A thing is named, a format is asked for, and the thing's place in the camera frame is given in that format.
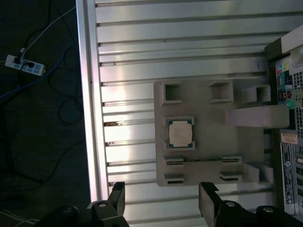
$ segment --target label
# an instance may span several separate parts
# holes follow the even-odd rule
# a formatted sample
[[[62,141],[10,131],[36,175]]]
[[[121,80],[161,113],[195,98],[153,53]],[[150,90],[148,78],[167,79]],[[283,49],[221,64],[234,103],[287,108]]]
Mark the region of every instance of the label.
[[[281,133],[281,141],[283,143],[298,144],[298,135],[290,133]]]
[[[293,173],[291,165],[291,145],[287,143],[281,143],[282,164],[283,164],[283,182],[285,189],[285,201],[286,204],[294,203],[294,191],[293,191]]]

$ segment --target cable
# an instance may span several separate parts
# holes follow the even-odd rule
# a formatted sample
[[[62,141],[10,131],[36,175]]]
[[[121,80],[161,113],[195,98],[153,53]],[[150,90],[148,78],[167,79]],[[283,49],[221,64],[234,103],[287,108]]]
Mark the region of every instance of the cable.
[[[73,7],[72,9],[70,9],[69,11],[67,11],[66,13],[64,13],[62,15],[62,17],[58,17],[56,20],[54,20],[52,23],[50,23],[45,29],[44,31],[23,51],[21,58],[24,57],[25,53],[28,51],[29,48],[32,47],[32,45],[35,44],[35,42],[38,41],[38,39],[40,39],[40,37],[47,31],[47,29],[49,29],[54,23],[56,23],[58,20],[60,20],[61,18],[63,18],[64,16],[68,15],[70,12],[72,12],[74,9],[76,9],[76,7]]]
[[[77,146],[77,145],[83,143],[84,141],[85,141],[85,139],[80,140],[80,141],[78,141],[77,143],[75,143],[75,144],[71,145],[70,147],[68,147],[67,149],[65,149],[65,151],[60,155],[60,157],[59,157],[59,159],[58,159],[58,161],[57,161],[57,163],[56,163],[54,169],[52,170],[52,173],[49,175],[49,177],[48,177],[41,185],[39,185],[39,186],[37,186],[37,187],[34,187],[34,188],[29,188],[29,189],[10,190],[10,192],[26,192],[26,191],[32,191],[32,190],[35,190],[35,189],[38,189],[38,188],[44,186],[44,185],[45,185],[47,182],[49,182],[49,181],[52,179],[52,177],[54,176],[55,172],[57,171],[57,169],[58,169],[58,167],[59,167],[59,164],[60,164],[62,158],[63,158],[70,150],[72,150],[75,146]]]
[[[79,58],[77,58],[77,67],[80,65],[80,62],[79,62]],[[56,92],[57,94],[60,94],[64,97],[67,98],[67,100],[63,101],[60,105],[59,105],[59,108],[57,110],[57,116],[59,118],[59,120],[63,123],[63,124],[66,124],[66,125],[73,125],[73,124],[76,124],[78,122],[81,121],[81,119],[83,118],[83,107],[82,107],[82,103],[78,100],[78,98],[82,97],[81,95],[78,95],[78,88],[80,86],[80,74],[77,73],[77,72],[80,72],[80,69],[77,69],[77,70],[71,70],[69,68],[57,68],[56,70],[64,70],[64,71],[67,71],[67,72],[70,72],[70,73],[74,73],[74,74],[77,74],[76,78],[77,78],[77,82],[76,82],[76,88],[75,88],[75,94],[74,95],[69,95],[69,94],[66,94],[65,92],[62,92],[60,90],[58,90],[57,88],[54,87],[54,85],[52,84],[52,78],[54,76],[54,74],[51,74],[48,79],[47,79],[47,82],[48,82],[48,85],[49,87],[54,91]],[[70,103],[70,102],[74,102],[75,103],[75,106],[76,106],[76,109],[79,111],[79,117],[77,117],[74,121],[70,121],[70,120],[66,120],[63,118],[63,110],[64,110],[64,107]]]
[[[71,39],[72,39],[73,41],[75,41],[75,38],[74,38],[74,36],[73,36],[73,34],[72,34],[72,31],[71,31],[70,27],[68,26],[68,24],[66,23],[66,20],[64,19],[64,16],[60,13],[60,11],[58,10],[58,8],[57,8],[57,6],[55,5],[55,3],[54,3],[52,0],[50,0],[50,2],[52,3],[52,5],[53,5],[53,7],[55,8],[55,10],[58,12],[58,14],[60,15],[60,17],[62,18],[63,22],[65,23],[65,25],[66,25],[66,27],[67,27],[67,29],[68,29],[70,35],[71,35]]]
[[[25,48],[25,47],[28,45],[29,39],[30,39],[34,34],[36,34],[37,32],[40,32],[40,31],[44,30],[44,29],[49,25],[50,22],[51,22],[51,0],[48,1],[47,22],[46,22],[46,24],[45,24],[42,28],[39,28],[39,29],[35,30],[34,32],[32,32],[32,33],[26,38],[26,40],[24,41],[22,47]]]
[[[9,210],[3,210],[3,211],[8,212],[11,216],[14,216],[14,217],[16,217],[16,218],[19,218],[19,219],[23,219],[23,220],[24,220],[24,218],[22,218],[22,217],[20,217],[20,216],[18,216],[18,215],[16,215],[16,214],[13,214],[13,213],[10,212]]]
[[[36,223],[32,223],[31,221],[32,220],[35,220],[35,219],[29,219],[29,220],[24,220],[24,221],[21,221],[20,223],[18,223],[18,224],[16,224],[14,227],[17,227],[17,226],[19,226],[19,225],[22,225],[23,223],[29,223],[29,224],[31,224],[31,225],[35,225]]]
[[[15,92],[17,92],[17,91],[20,91],[20,90],[22,90],[22,89],[25,89],[25,88],[27,88],[27,87],[30,87],[30,86],[36,84],[37,82],[43,80],[44,78],[48,77],[48,76],[49,76],[49,75],[50,75],[50,74],[51,74],[51,73],[60,65],[60,63],[63,61],[65,52],[69,49],[69,47],[70,47],[72,44],[73,44],[73,42],[70,43],[70,44],[68,45],[68,47],[65,49],[65,51],[64,51],[63,55],[61,56],[61,58],[59,59],[59,61],[58,61],[58,62],[57,62],[57,63],[56,63],[56,64],[55,64],[55,65],[54,65],[46,74],[44,74],[43,76],[41,76],[39,79],[36,79],[36,80],[33,81],[32,83],[29,83],[29,84],[27,84],[27,85],[24,85],[24,86],[22,86],[22,87],[19,87],[19,88],[15,89],[15,90],[12,90],[12,91],[7,92],[6,94],[0,96],[0,100],[3,99],[3,98],[5,98],[6,96],[8,96],[8,95],[10,95],[10,94],[13,94],[13,93],[15,93]]]
[[[8,216],[8,217],[10,217],[10,218],[12,218],[12,219],[17,220],[17,221],[23,221],[23,222],[26,222],[26,223],[29,223],[29,224],[32,224],[32,225],[35,224],[35,223],[32,222],[32,220],[33,220],[33,221],[39,221],[39,220],[37,220],[37,219],[31,219],[31,221],[29,221],[29,220],[25,220],[25,219],[23,219],[23,218],[17,218],[17,217],[15,217],[15,216],[12,216],[12,215],[10,215],[10,214],[4,213],[4,212],[2,212],[2,211],[0,211],[0,214],[4,214],[4,215],[6,215],[6,216]]]

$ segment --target screw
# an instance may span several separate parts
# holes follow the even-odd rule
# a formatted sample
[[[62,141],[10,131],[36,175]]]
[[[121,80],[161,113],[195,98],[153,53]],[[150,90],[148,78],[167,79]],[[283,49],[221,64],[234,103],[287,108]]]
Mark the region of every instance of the screw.
[[[71,208],[70,208],[70,207],[66,208],[66,209],[63,211],[63,213],[69,213],[69,212],[71,212]]]
[[[229,207],[234,207],[235,206],[235,204],[233,202],[227,202],[226,205],[229,206]]]
[[[273,213],[273,212],[274,212],[274,210],[271,209],[270,207],[265,207],[263,210],[264,210],[265,212],[267,212],[267,213]]]

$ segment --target silver metal bar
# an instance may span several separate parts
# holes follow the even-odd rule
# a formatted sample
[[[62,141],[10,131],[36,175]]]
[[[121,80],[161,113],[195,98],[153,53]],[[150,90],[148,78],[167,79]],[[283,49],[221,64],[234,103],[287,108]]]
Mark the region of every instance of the silver metal bar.
[[[138,61],[148,59],[167,59],[185,57],[205,57],[215,55],[253,54],[264,50],[265,45],[245,47],[210,48],[200,50],[162,51],[149,53],[124,53],[117,55],[101,55],[100,62]]]
[[[134,144],[106,147],[108,162],[140,162],[155,160],[155,144]]]
[[[295,0],[289,0],[288,4],[284,4],[284,0],[276,0],[275,4],[272,4],[268,0],[242,0],[241,4],[234,0],[170,2],[163,4],[109,5],[98,7],[96,10],[97,23],[112,23],[138,20],[256,16],[302,12],[303,6],[296,5],[294,4],[295,2]]]
[[[162,40],[145,41],[143,43],[121,43],[121,44],[102,44],[99,47],[100,55],[119,54],[119,53],[134,53],[134,52],[154,52],[154,51],[173,51],[173,50],[196,50],[208,48],[222,47],[241,47],[252,45],[269,44],[278,38],[280,35],[262,35],[262,36],[244,36],[238,38],[221,38],[221,39],[205,39],[205,40]]]
[[[251,35],[291,31],[303,24],[303,16],[256,17],[225,20],[148,23],[101,26],[98,42],[139,41],[208,37],[218,35]]]
[[[264,72],[264,62],[263,57],[154,62],[100,67],[100,74],[102,82],[240,74]]]
[[[100,187],[98,177],[98,158],[97,147],[95,144],[95,125],[93,117],[93,103],[91,92],[91,77],[90,77],[90,49],[87,48],[88,22],[86,4],[82,0],[76,1],[77,15],[78,15],[78,35],[79,35],[79,51],[80,51],[80,65],[81,65],[81,81],[82,81],[82,93],[83,93],[83,109],[85,120],[85,137],[87,148],[87,161],[89,169],[89,190],[90,200],[100,200]]]

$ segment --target bolt head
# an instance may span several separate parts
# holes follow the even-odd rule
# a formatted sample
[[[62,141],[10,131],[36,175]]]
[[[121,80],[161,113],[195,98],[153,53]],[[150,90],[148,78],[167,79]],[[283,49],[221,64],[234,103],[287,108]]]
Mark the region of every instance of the bolt head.
[[[263,210],[264,210],[265,212],[267,212],[267,213],[273,213],[273,212],[274,212],[274,210],[271,209],[270,207],[265,207]]]
[[[229,206],[229,207],[235,207],[236,206],[236,204],[234,204],[233,202],[227,202],[226,205]]]

